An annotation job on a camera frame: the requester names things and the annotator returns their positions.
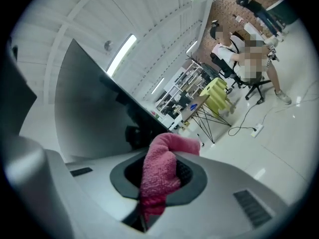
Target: black hair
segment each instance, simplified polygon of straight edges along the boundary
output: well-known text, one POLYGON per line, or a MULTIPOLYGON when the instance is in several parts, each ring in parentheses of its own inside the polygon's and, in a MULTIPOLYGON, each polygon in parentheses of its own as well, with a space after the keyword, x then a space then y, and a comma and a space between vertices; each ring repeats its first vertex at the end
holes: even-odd
POLYGON ((216 40, 216 30, 217 30, 218 27, 219 27, 218 23, 213 23, 212 26, 211 26, 210 32, 209 32, 211 38, 213 38, 215 40, 216 40))

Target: person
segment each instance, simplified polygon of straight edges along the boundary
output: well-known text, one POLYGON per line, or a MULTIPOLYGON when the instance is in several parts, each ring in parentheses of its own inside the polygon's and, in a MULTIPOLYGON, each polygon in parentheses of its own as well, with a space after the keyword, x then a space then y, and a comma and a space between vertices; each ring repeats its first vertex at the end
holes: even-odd
POLYGON ((229 30, 218 23, 212 25, 210 35, 219 41, 218 49, 213 50, 216 56, 233 68, 242 81, 250 82, 261 77, 262 72, 267 72, 276 96, 285 104, 291 104, 290 97, 280 89, 276 68, 268 58, 270 50, 267 45, 262 42, 257 47, 256 41, 248 41, 245 45, 245 42, 237 36, 230 35, 229 30))
POLYGON ((236 3, 248 10, 250 10, 255 17, 260 18, 270 30, 270 32, 282 42, 283 35, 288 34, 287 31, 283 30, 277 22, 272 18, 272 16, 266 11, 262 5, 256 0, 236 0, 236 3))

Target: white sneaker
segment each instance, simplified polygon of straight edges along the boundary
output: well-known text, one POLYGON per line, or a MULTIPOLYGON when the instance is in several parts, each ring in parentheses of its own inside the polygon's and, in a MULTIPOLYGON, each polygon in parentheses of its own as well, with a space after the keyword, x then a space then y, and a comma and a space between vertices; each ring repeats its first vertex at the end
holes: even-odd
POLYGON ((286 105, 290 105, 291 104, 291 98, 288 97, 282 90, 280 90, 278 93, 276 93, 276 91, 275 91, 275 94, 286 105))
POLYGON ((283 37, 282 37, 282 36, 279 36, 279 35, 276 36, 276 39, 277 39, 279 42, 283 42, 283 41, 284 41, 283 37))
POLYGON ((281 31, 281 34, 283 34, 283 35, 287 35, 287 34, 289 34, 289 31, 288 31, 288 30, 286 30, 286 29, 283 29, 283 30, 281 31))

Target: small device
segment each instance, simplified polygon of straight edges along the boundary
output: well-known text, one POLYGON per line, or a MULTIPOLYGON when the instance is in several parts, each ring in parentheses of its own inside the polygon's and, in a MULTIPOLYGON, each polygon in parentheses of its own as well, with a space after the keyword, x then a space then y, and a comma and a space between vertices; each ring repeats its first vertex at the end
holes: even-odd
POLYGON ((277 60, 278 62, 279 62, 279 59, 278 59, 278 57, 276 56, 276 50, 275 50, 275 47, 274 47, 274 45, 270 45, 269 47, 268 47, 269 49, 270 49, 270 52, 269 52, 269 54, 268 54, 268 57, 271 59, 271 60, 277 60))
POLYGON ((194 110, 196 108, 197 104, 191 105, 190 110, 194 110))
POLYGON ((254 137, 254 138, 256 138, 256 136, 257 136, 257 135, 260 133, 260 131, 264 128, 264 125, 258 123, 254 128, 256 129, 256 131, 253 131, 253 132, 251 133, 251 136, 254 137))

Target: pink towel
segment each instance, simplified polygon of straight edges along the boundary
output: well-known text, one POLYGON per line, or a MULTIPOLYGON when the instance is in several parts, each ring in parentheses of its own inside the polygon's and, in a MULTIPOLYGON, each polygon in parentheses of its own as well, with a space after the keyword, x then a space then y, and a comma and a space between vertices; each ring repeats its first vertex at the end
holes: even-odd
POLYGON ((199 155, 200 143, 178 134, 163 133, 150 144, 140 187, 142 214, 146 222, 150 215, 161 215, 166 196, 180 188, 180 179, 176 176, 176 156, 171 151, 199 155))

